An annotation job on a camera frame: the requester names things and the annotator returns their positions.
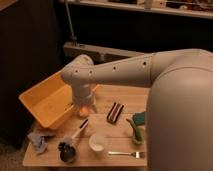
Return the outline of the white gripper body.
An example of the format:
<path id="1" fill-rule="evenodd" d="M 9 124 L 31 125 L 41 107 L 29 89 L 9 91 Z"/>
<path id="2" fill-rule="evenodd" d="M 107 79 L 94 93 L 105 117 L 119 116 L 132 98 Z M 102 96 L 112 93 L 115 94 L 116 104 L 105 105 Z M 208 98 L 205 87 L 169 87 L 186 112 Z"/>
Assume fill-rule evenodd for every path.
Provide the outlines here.
<path id="1" fill-rule="evenodd" d="M 73 103 L 77 106 L 89 106 L 94 102 L 92 88 L 89 84 L 77 85 L 72 87 Z"/>

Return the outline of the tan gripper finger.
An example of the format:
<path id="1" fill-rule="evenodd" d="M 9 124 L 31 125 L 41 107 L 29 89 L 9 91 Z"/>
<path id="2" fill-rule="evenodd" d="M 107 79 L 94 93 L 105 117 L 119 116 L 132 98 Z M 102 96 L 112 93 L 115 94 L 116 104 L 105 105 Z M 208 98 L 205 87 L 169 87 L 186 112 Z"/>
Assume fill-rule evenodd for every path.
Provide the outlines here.
<path id="1" fill-rule="evenodd" d="M 94 103 L 91 104 L 91 105 L 89 106 L 89 110 L 90 110 L 90 112 L 92 112 L 92 113 L 98 113 L 96 104 L 94 104 Z"/>
<path id="2" fill-rule="evenodd" d="M 81 107 L 78 106 L 78 105 L 74 105 L 74 106 L 73 106 L 73 112 L 74 112 L 74 114 L 75 114 L 76 116 L 79 116 L 80 109 L 81 109 Z"/>

